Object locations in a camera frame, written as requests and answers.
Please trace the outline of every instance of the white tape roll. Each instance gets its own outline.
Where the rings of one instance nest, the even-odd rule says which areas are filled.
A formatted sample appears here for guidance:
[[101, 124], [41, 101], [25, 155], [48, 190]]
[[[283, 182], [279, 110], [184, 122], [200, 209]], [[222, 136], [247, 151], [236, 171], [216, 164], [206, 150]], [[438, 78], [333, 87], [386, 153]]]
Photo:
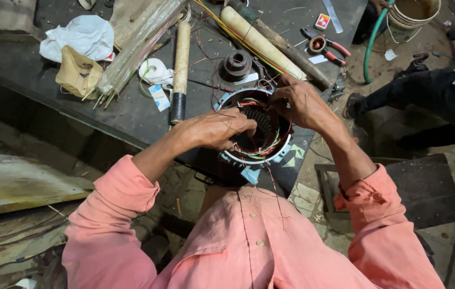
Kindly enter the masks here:
[[174, 74], [173, 69], [167, 69], [165, 64], [157, 58], [146, 59], [140, 69], [138, 75], [140, 78], [149, 84], [161, 84], [163, 89], [169, 90], [167, 85], [172, 85]]

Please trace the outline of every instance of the metal ruler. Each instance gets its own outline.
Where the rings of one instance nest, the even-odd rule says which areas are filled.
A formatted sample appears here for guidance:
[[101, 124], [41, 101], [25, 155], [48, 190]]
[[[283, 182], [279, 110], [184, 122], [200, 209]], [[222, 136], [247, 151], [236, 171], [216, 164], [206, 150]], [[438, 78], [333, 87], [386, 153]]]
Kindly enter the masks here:
[[334, 28], [336, 29], [336, 33], [342, 33], [343, 28], [341, 28], [340, 20], [338, 20], [338, 16], [336, 16], [336, 12], [334, 11], [333, 4], [331, 4], [330, 0], [323, 0], [323, 2], [324, 2], [324, 5], [326, 6], [329, 17], [331, 17], [331, 21], [333, 22]]

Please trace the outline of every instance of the black workbench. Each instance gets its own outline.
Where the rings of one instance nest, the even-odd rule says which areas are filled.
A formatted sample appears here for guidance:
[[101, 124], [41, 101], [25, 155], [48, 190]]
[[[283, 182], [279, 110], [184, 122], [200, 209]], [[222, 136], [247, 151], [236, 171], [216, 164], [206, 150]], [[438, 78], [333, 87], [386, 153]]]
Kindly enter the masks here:
[[[367, 0], [331, 1], [340, 19], [343, 32], [336, 33], [333, 24], [329, 23], [325, 34], [348, 48], [365, 10]], [[220, 6], [208, 5], [218, 15]], [[300, 33], [301, 27], [312, 28], [320, 13], [327, 14], [322, 0], [250, 0], [250, 7], [255, 11], [261, 10], [263, 12], [260, 13], [262, 21], [277, 33], [288, 30], [281, 36], [288, 39], [293, 45], [305, 39]], [[284, 11], [296, 7], [306, 8], [284, 13]], [[198, 11], [198, 13], [201, 11], [195, 3], [192, 3], [192, 10]], [[38, 0], [35, 25], [47, 31], [53, 28], [53, 25], [48, 21], [66, 26], [70, 20], [77, 16], [100, 14], [101, 12], [105, 19], [109, 19], [112, 14], [112, 9], [104, 6], [104, 0], [99, 0], [91, 11], [83, 9], [77, 1]], [[200, 19], [195, 19], [193, 17], [190, 22], [195, 22], [192, 30], [200, 25]], [[234, 46], [230, 47], [229, 41], [224, 36], [208, 27], [203, 26], [196, 31], [201, 39], [204, 52], [211, 58], [226, 56], [234, 49]], [[196, 32], [192, 34], [190, 44], [190, 63], [205, 57], [197, 45]], [[304, 49], [306, 44], [307, 42], [304, 42], [297, 47]], [[167, 68], [172, 68], [173, 45], [175, 45], [175, 41], [165, 45], [151, 57], [161, 59]], [[101, 108], [92, 109], [93, 102], [81, 102], [79, 98], [73, 95], [60, 92], [60, 86], [55, 82], [58, 66], [54, 62], [44, 59], [38, 51], [38, 43], [0, 42], [0, 85], [140, 148], [146, 148], [153, 144], [167, 132], [169, 128], [168, 110], [160, 113], [153, 99], [142, 96], [137, 77], [128, 82], [121, 92], [121, 98], [115, 98], [106, 110], [104, 105]], [[335, 49], [331, 49], [331, 51], [340, 56]], [[323, 62], [318, 66], [332, 79], [332, 82], [335, 81], [340, 72], [340, 67], [331, 62]], [[190, 67], [188, 76], [191, 79], [205, 81], [211, 77], [212, 73], [213, 65], [211, 62], [202, 61]], [[211, 110], [211, 95], [211, 88], [188, 82], [186, 117], [194, 117]], [[293, 138], [290, 143], [307, 152], [313, 135], [314, 132], [311, 130], [294, 127]], [[296, 158], [295, 155], [295, 152], [291, 151], [280, 163], [274, 163], [270, 166], [272, 175], [276, 183], [279, 184], [278, 191], [281, 195], [288, 196], [291, 192], [302, 166], [303, 160]], [[295, 157], [295, 166], [282, 168], [293, 157]], [[178, 161], [224, 183], [243, 183], [237, 170], [218, 161], [216, 151], [195, 149], [179, 156]], [[267, 172], [260, 175], [259, 186], [274, 189]]]

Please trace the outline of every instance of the yellow wire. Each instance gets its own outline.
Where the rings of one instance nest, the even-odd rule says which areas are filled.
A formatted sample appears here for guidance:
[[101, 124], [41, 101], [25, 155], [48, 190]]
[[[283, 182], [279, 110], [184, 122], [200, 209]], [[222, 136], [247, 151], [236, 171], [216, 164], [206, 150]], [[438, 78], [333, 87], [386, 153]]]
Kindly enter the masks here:
[[[254, 53], [255, 55], [259, 56], [261, 60], [263, 60], [263, 62], [267, 63], [270, 67], [272, 67], [273, 69], [275, 69], [275, 71], [277, 71], [278, 73], [281, 73], [281, 74], [284, 74], [284, 72], [281, 70], [281, 69], [278, 69], [276, 68], [274, 65], [270, 64], [266, 59], [269, 59], [270, 61], [272, 62], [275, 62], [274, 60], [272, 60], [270, 57], [268, 56], [264, 56], [263, 54], [261, 53], [256, 53], [254, 50], [256, 50], [254, 47], [252, 47], [250, 45], [250, 43], [247, 43], [246, 41], [238, 38], [237, 36], [235, 36], [234, 34], [232, 34], [226, 27], [226, 25], [213, 13], [211, 12], [211, 10], [208, 9], [208, 7], [206, 7], [202, 2], [201, 0], [194, 0], [197, 4], [199, 4], [204, 10], [206, 10], [207, 12], [209, 12], [210, 16], [213, 18], [213, 20], [215, 20], [219, 25], [220, 27], [222, 27], [222, 29], [224, 29], [224, 31], [226, 31], [227, 34], [229, 34], [231, 37], [233, 37], [234, 39], [238, 40], [240, 43], [243, 44], [243, 46], [245, 46], [247, 49], [250, 50], [250, 52]], [[297, 75], [291, 73], [290, 71], [288, 71], [287, 69], [283, 68], [284, 70], [286, 70], [289, 74], [295, 76], [296, 78], [298, 78]]]

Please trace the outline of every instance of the shirt sleeve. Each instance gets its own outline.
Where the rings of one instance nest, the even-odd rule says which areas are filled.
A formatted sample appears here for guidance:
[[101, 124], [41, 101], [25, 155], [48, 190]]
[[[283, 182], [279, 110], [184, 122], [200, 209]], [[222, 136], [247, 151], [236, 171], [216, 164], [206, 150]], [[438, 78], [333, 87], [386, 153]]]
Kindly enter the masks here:
[[160, 187], [121, 158], [94, 182], [96, 190], [69, 216], [62, 264], [69, 288], [147, 288], [156, 268], [140, 249], [131, 219], [154, 204]]
[[356, 233], [349, 259], [359, 271], [382, 288], [445, 288], [383, 165], [347, 192], [339, 189], [335, 205], [349, 210]]

